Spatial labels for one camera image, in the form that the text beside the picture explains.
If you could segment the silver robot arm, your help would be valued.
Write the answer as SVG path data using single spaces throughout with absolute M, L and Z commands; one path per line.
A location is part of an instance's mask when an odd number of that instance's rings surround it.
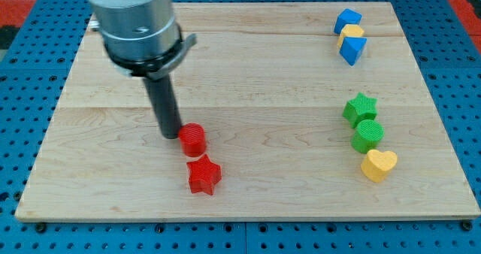
M 159 80 L 196 42 L 184 38 L 172 0 L 88 0 L 110 60 L 133 77 Z

